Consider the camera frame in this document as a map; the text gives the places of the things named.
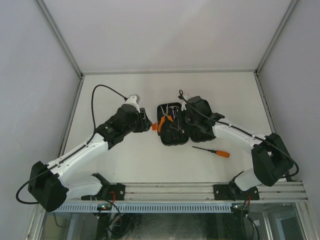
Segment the orange handle needle-nose pliers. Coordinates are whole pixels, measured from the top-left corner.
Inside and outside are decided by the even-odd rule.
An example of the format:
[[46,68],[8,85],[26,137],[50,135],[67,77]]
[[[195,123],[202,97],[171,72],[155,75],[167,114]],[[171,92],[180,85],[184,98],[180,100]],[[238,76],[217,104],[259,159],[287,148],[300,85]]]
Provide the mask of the orange handle needle-nose pliers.
[[165,107],[165,110],[162,106],[160,106],[161,108],[161,112],[162,112],[162,117],[160,118],[160,122],[158,123],[158,128],[157,128],[157,132],[160,135],[163,125],[166,121],[170,121],[173,122],[173,118],[171,115],[169,115],[169,105],[167,104]]

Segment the black handle claw hammer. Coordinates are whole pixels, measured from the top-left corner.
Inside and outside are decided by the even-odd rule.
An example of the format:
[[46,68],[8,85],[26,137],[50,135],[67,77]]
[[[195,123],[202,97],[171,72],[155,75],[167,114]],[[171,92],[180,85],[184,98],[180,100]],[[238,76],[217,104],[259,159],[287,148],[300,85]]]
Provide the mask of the black handle claw hammer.
[[178,106],[171,106],[171,113],[172,113],[172,123],[171,126],[179,126],[180,124],[180,107]]

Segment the black plastic tool case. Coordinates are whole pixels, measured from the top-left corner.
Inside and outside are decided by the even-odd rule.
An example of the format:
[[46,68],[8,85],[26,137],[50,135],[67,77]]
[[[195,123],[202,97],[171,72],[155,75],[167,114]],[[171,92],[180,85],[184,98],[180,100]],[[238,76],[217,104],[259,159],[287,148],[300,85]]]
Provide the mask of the black plastic tool case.
[[[168,104],[168,114],[172,116],[171,106],[178,106],[180,107],[180,122],[179,126],[171,126],[171,121],[166,121],[161,129],[161,133],[158,134],[158,124],[163,116],[161,106],[164,110],[166,110],[166,106]],[[177,146],[183,145],[191,140],[194,143],[201,143],[214,140],[216,137],[210,134],[203,134],[197,131],[193,131],[188,129],[188,126],[185,122],[186,112],[181,111],[182,104],[179,102],[171,102],[171,103],[164,103],[160,104],[156,108],[156,115],[157,115],[157,135],[160,137],[160,140],[163,145],[165,146]]]

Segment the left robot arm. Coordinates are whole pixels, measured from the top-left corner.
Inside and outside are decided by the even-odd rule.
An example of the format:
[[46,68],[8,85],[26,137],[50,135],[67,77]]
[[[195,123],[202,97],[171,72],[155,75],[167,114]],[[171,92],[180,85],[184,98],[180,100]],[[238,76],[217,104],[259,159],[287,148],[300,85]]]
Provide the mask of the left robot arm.
[[147,132],[152,122],[144,108],[123,104],[115,115],[100,124],[92,138],[60,158],[44,164],[36,162],[30,172],[29,193],[47,211],[57,210],[65,201],[82,196],[104,200],[109,196],[108,181],[99,173],[71,182],[77,169],[105,154],[130,133]]

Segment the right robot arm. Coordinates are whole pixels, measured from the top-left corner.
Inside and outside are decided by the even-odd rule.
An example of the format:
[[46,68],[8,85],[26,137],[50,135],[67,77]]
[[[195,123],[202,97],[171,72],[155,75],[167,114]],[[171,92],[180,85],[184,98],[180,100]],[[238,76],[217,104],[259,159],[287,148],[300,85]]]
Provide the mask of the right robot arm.
[[252,168],[242,171],[229,182],[230,195],[237,200],[259,185],[273,186],[296,165],[282,138],[276,133],[263,135],[234,125],[224,115],[212,112],[200,96],[181,93],[185,123],[211,138],[219,138],[241,147],[250,154]]

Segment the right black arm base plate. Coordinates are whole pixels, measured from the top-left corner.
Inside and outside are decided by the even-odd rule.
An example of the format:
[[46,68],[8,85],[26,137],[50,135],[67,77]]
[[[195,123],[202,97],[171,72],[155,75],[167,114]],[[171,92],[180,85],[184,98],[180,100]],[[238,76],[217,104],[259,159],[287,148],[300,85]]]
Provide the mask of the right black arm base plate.
[[247,197],[251,197],[251,200],[260,200],[258,188],[256,186],[243,191],[235,184],[235,179],[243,172],[233,177],[228,184],[214,184],[213,194],[216,201],[236,201],[245,200]]

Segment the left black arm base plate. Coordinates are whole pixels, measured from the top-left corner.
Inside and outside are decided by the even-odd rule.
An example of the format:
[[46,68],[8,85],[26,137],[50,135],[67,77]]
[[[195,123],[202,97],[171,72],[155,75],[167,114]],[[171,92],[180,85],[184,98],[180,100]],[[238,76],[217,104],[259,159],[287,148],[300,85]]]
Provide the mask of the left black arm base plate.
[[97,200],[97,201],[123,201],[126,193],[126,186],[122,183],[110,183],[99,173],[92,174],[94,180],[100,184],[96,194],[85,194],[81,196],[81,200]]

